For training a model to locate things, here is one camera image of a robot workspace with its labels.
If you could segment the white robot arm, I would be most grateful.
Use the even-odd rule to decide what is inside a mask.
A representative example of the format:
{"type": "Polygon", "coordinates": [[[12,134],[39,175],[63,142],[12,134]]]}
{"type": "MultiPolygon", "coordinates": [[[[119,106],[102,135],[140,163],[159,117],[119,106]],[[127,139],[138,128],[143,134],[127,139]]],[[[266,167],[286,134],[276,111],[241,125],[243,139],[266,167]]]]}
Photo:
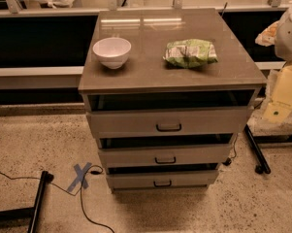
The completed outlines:
{"type": "Polygon", "coordinates": [[[276,56],[285,61],[276,75],[276,83],[263,114],[269,122],[281,123],[292,112],[292,3],[278,21],[256,37],[255,43],[264,47],[275,46],[276,56]]]}

